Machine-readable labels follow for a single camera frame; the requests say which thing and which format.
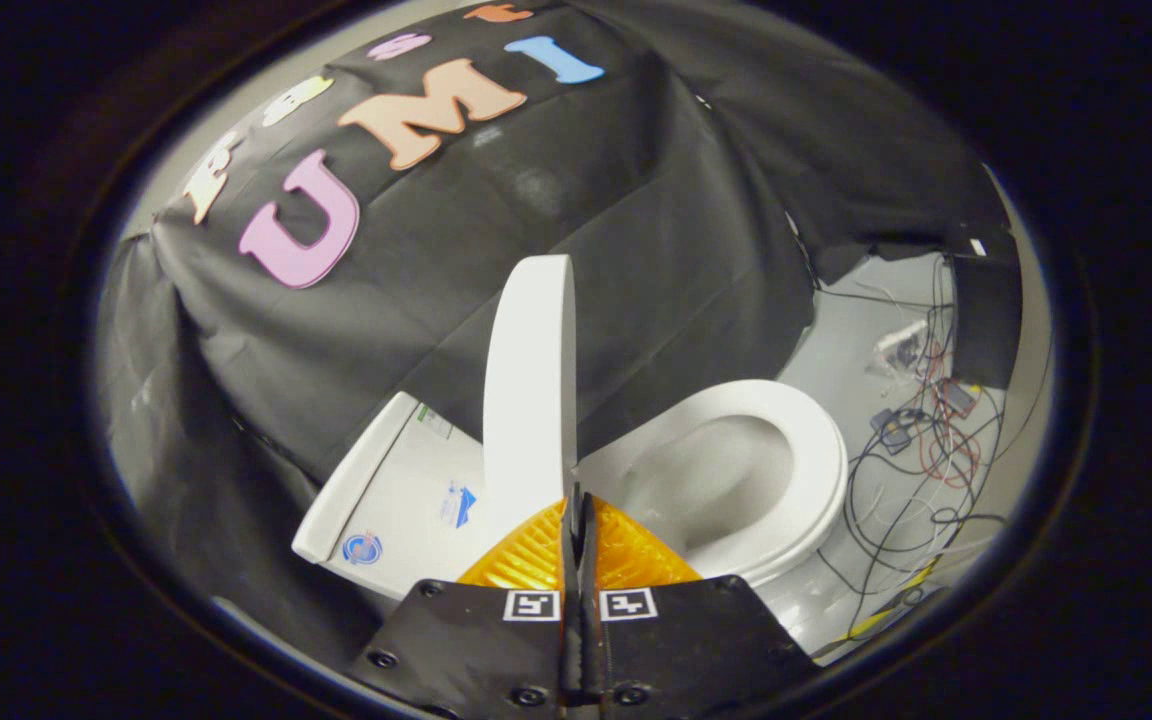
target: yellow cable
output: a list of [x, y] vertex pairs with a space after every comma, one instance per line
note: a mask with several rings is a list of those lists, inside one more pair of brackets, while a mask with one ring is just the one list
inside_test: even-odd
[[[930, 574], [932, 574], [932, 568], [937, 566], [938, 560], [940, 560], [940, 558], [933, 559], [931, 562], [927, 563], [927, 568], [923, 568], [923, 570], [918, 575], [914, 575], [914, 578], [910, 579], [909, 583], [905, 583], [904, 588], [901, 588], [901, 592], [908, 591], [909, 588], [915, 588], [915, 585], [922, 584], [922, 582], [926, 579]], [[896, 607], [890, 607], [889, 609], [877, 612], [876, 614], [870, 615], [867, 619], [865, 619], [864, 623], [856, 626], [856, 628], [852, 628], [850, 632], [844, 632], [842, 635], [839, 635], [838, 641], [835, 642], [856, 639], [856, 635], [865, 632], [865, 630], [867, 630], [869, 628], [873, 628], [873, 626], [877, 626], [879, 621], [881, 621], [884, 617], [889, 615], [895, 609]]]

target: toilet tank lid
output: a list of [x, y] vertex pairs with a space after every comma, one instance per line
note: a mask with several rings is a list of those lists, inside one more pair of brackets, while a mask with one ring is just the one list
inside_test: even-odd
[[340, 460], [332, 477], [319, 491], [319, 497], [314, 498], [314, 505], [301, 521], [296, 538], [291, 539], [291, 550], [297, 555], [310, 562], [328, 561], [340, 532], [362, 500], [376, 469], [380, 468], [397, 433], [402, 432], [419, 406], [420, 401], [416, 397], [399, 392], [371, 420], [344, 458]]

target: foam letter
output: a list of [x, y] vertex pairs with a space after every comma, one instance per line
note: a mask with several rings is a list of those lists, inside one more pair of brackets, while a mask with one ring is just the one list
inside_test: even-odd
[[602, 77], [602, 68], [584, 63], [568, 51], [559, 47], [553, 37], [536, 36], [525, 40], [511, 41], [503, 46], [507, 53], [522, 53], [540, 65], [558, 73], [558, 82], [563, 85], [579, 85], [593, 78]]
[[516, 13], [513, 9], [513, 3], [484, 5], [480, 6], [480, 8], [475, 8], [469, 13], [465, 13], [465, 17], [486, 20], [488, 23], [511, 23], [515, 22], [515, 20], [530, 18], [531, 10]]
[[223, 188], [225, 181], [229, 179], [229, 173], [225, 173], [223, 169], [229, 167], [229, 149], [237, 145], [234, 142], [236, 137], [234, 131], [226, 132], [184, 185], [182, 196], [194, 202], [194, 223], [196, 225], [207, 217], [207, 210], [211, 210], [212, 202], [217, 200], [220, 188]]
[[278, 97], [278, 100], [270, 103], [270, 106], [265, 108], [265, 120], [262, 126], [271, 127], [278, 123], [279, 120], [288, 118], [294, 109], [300, 108], [301, 105], [305, 105], [308, 101], [313, 100], [317, 96], [323, 94], [326, 88], [332, 88], [332, 83], [335, 79], [325, 79], [321, 76], [313, 76], [306, 81], [297, 83], [295, 88], [288, 90], [283, 94]]
[[256, 213], [238, 241], [238, 251], [256, 256], [260, 265], [288, 287], [303, 288], [319, 282], [349, 249], [358, 229], [358, 200], [323, 165], [325, 152], [316, 150], [297, 162], [283, 181], [283, 190], [303, 190], [328, 215], [328, 228], [312, 245], [302, 245], [274, 214], [278, 205], [266, 204]]
[[406, 170], [429, 158], [444, 143], [438, 136], [419, 135], [410, 126], [462, 132], [465, 119], [461, 116], [457, 101], [470, 109], [471, 120], [491, 120], [517, 108], [525, 100], [525, 94], [500, 88], [462, 58], [426, 71], [424, 96], [369, 97], [340, 115], [338, 126], [364, 127], [393, 152], [389, 167]]
[[433, 37], [427, 35], [417, 35], [416, 32], [408, 32], [400, 35], [393, 40], [381, 41], [380, 45], [367, 50], [367, 56], [372, 60], [388, 60], [391, 58], [397, 58], [409, 50], [417, 50], [422, 45], [429, 44], [430, 40], [434, 40]]

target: black fabric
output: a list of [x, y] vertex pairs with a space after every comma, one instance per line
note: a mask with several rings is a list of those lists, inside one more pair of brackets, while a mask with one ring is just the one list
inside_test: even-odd
[[[182, 197], [152, 227], [225, 396], [317, 482], [397, 391], [479, 435], [497, 295], [528, 255], [575, 263], [581, 455], [710, 384], [773, 376], [812, 320], [776, 197], [712, 111], [636, 41], [566, 6], [528, 6], [525, 22], [456, 12], [410, 28], [434, 37], [419, 50], [333, 61], [329, 92], [274, 127], [255, 113], [238, 127], [204, 223]], [[559, 85], [502, 51], [537, 35], [607, 74]], [[422, 74], [457, 58], [526, 104], [445, 135], [404, 172], [364, 129], [335, 124], [371, 94], [424, 94]], [[294, 236], [319, 236], [314, 202], [280, 188], [317, 149], [362, 220], [339, 265], [291, 290], [237, 241], [270, 200]]]
[[147, 536], [202, 596], [236, 602], [320, 661], [351, 660], [378, 621], [347, 583], [293, 555], [305, 480], [238, 432], [154, 245], [120, 243], [111, 266], [96, 403]]
[[980, 158], [956, 132], [805, 29], [736, 0], [571, 5], [644, 38], [753, 150], [824, 282], [870, 251], [896, 260], [942, 247], [956, 223], [1007, 227]]

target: white toilet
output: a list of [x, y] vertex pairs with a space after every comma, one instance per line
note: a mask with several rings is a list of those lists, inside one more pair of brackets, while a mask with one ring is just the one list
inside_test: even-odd
[[417, 579], [456, 579], [579, 480], [703, 577], [738, 574], [756, 591], [838, 518], [844, 442], [803, 392], [719, 384], [576, 464], [575, 377], [571, 260], [526, 258], [497, 310], [483, 445], [399, 393], [325, 484], [293, 550], [396, 601]]

